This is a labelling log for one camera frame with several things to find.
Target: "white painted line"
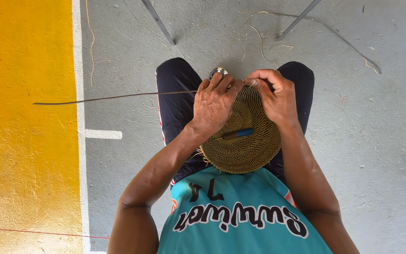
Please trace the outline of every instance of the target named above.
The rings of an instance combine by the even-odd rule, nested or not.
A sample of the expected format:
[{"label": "white painted line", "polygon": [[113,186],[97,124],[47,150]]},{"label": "white painted line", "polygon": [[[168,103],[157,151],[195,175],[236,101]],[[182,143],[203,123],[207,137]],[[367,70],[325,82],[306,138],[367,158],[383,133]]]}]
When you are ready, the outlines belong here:
[{"label": "white painted line", "polygon": [[[77,101],[84,100],[84,80],[82,75],[81,9],[79,0],[71,0],[71,17],[73,22],[73,60]],[[87,195],[86,137],[83,103],[76,104],[76,121],[78,123],[79,196],[81,202],[82,234],[90,235]],[[88,237],[82,238],[82,254],[90,254],[90,238]]]},{"label": "white painted line", "polygon": [[121,139],[123,134],[121,131],[102,131],[86,129],[86,137],[90,138],[106,138],[106,139]]}]

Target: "gray concrete floor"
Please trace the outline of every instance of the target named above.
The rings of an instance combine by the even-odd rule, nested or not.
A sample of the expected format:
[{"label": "gray concrete floor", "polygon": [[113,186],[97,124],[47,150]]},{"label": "gray concrete floor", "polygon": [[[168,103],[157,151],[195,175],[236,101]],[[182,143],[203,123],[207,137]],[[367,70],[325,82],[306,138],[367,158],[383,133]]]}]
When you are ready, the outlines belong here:
[{"label": "gray concrete floor", "polygon": [[[90,44],[81,1],[86,99],[155,92],[155,68],[183,57],[201,77],[225,66],[236,78],[258,68],[300,61],[316,78],[307,139],[341,204],[343,222],[362,253],[406,253],[406,1],[322,1],[310,12],[376,61],[377,75],[324,26],[301,21],[282,43],[292,18],[238,11],[300,14],[311,0],[157,0],[154,8],[176,40],[170,46],[140,1],[89,0]],[[91,235],[109,236],[116,203],[142,166],[164,145],[157,97],[85,104],[86,128],[123,132],[121,140],[87,139]],[[171,208],[167,191],[152,214],[159,233]],[[107,241],[92,240],[92,251]]]}]

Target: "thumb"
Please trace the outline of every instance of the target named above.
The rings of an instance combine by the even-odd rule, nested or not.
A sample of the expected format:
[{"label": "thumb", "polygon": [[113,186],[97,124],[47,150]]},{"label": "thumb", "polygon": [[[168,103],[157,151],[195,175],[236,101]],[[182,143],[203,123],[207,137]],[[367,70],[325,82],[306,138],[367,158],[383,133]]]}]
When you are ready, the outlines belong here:
[{"label": "thumb", "polygon": [[273,93],[269,86],[262,79],[250,79],[245,84],[251,84],[261,95],[262,99],[269,99],[273,97]]}]

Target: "woven hat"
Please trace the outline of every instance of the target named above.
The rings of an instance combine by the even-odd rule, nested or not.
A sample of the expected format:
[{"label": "woven hat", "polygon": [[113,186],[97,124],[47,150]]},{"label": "woven hat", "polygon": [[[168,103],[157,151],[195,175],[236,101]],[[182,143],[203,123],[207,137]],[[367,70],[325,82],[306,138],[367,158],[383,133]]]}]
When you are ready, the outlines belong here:
[{"label": "woven hat", "polygon": [[[253,134],[225,140],[224,134],[252,128]],[[266,165],[279,151],[281,136],[277,125],[264,112],[261,96],[244,86],[233,104],[233,114],[222,130],[201,146],[204,158],[217,169],[243,174]]]}]

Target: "dark pants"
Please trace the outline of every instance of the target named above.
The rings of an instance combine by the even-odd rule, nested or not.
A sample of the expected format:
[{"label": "dark pants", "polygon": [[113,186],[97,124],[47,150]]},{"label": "dark pants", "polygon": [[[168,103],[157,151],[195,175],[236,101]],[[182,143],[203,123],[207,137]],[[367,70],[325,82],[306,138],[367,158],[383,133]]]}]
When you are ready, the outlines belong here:
[{"label": "dark pants", "polygon": [[[278,69],[283,77],[291,80],[296,88],[297,114],[303,133],[308,125],[309,112],[313,103],[314,73],[299,62],[288,62]],[[157,91],[174,92],[197,90],[202,79],[182,58],[165,61],[156,69]],[[194,118],[195,93],[159,95],[159,118],[164,143],[168,145]],[[172,180],[172,185],[186,176],[203,170],[211,164],[203,162],[201,155],[192,153],[193,158],[187,160]],[[283,153],[280,151],[264,168],[272,172],[286,184],[283,170]]]}]

